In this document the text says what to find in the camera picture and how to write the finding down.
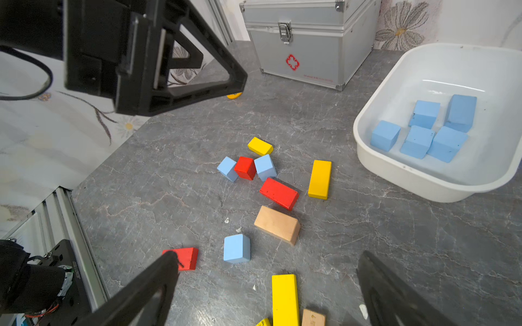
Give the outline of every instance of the white plastic tub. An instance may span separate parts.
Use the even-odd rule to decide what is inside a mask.
[[[450,163],[399,152],[417,100],[441,103],[444,124],[453,94],[478,98],[469,139]],[[522,158],[522,52],[497,47],[428,44],[405,53],[353,124],[357,154],[371,172],[429,200],[454,202],[508,182]],[[395,146],[370,145],[380,120],[401,127]]]

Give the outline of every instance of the flower pattern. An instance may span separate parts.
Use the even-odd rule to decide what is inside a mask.
[[[407,51],[419,46],[424,36],[413,31],[428,20],[427,2],[420,2],[411,7],[408,1],[398,2],[384,13],[385,29],[377,32],[376,41],[384,42],[384,50]]]
[[[38,97],[38,101],[47,102],[51,98],[51,93],[43,93]]]
[[[109,112],[103,112],[101,111],[100,109],[98,109],[97,107],[95,107],[94,105],[92,105],[90,102],[84,100],[84,99],[81,99],[77,96],[74,96],[74,95],[71,95],[71,94],[67,94],[65,92],[60,92],[60,91],[57,91],[58,93],[60,94],[63,94],[63,95],[66,95],[68,97],[71,97],[73,99],[76,99],[76,100],[79,100],[79,101],[82,101],[84,102],[85,104],[89,105],[91,108],[94,109],[94,114],[96,114],[96,119],[98,120],[98,123],[100,124],[100,126],[103,128],[103,130],[105,130],[105,134],[107,135],[107,137],[109,138],[109,146],[112,145],[112,135],[111,135],[111,131],[109,130],[109,128],[107,127],[107,125],[105,124],[105,122],[103,121],[102,118],[105,118],[107,119],[108,121],[112,122],[112,123],[117,123],[116,121],[114,121],[113,119],[109,118],[107,115],[110,114],[110,113],[114,113],[114,110],[112,111],[109,111]]]
[[[129,138],[144,123],[138,116],[124,116],[116,126],[116,132],[122,138]]]
[[[185,50],[180,45],[175,45],[174,50],[172,51],[172,57],[173,58],[188,58],[188,51]],[[171,73],[171,77],[174,79],[173,84],[180,84],[180,85],[186,85],[192,78],[194,78],[197,75],[197,72],[195,69],[192,68],[179,68],[179,69],[173,69],[174,73]]]

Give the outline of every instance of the red cross logo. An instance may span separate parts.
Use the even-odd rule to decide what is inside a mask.
[[[293,71],[296,71],[297,68],[299,68],[300,64],[299,61],[293,56],[293,54],[290,54],[287,58],[287,65],[292,68]]]

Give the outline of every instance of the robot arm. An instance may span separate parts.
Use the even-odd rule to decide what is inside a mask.
[[[201,51],[229,79],[168,88],[170,69],[200,68]],[[173,58],[174,43],[188,58]],[[65,62],[65,87],[112,98],[120,114],[153,116],[242,92],[247,74],[189,0],[3,0],[0,45]]]

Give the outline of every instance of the light blue cube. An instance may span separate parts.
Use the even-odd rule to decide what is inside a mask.
[[[269,177],[277,177],[276,168],[269,154],[256,158],[254,164],[256,165],[257,175],[262,181],[266,181]]]
[[[250,239],[242,234],[226,237],[223,260],[232,264],[250,261]]]
[[[427,101],[417,101],[409,126],[419,126],[431,129],[437,120],[441,104]]]
[[[458,153],[468,135],[448,127],[442,127],[433,138],[428,155],[449,163]]]
[[[370,144],[383,151],[389,151],[399,137],[400,127],[388,121],[381,120],[372,132]]]
[[[234,182],[238,178],[238,174],[234,171],[236,163],[236,161],[227,156],[219,163],[218,171],[227,177],[228,180]]]
[[[400,152],[416,159],[423,159],[430,149],[435,132],[431,129],[419,126],[411,126],[406,141],[402,144]]]
[[[475,96],[453,95],[448,104],[444,126],[468,132],[473,126],[477,98]]]

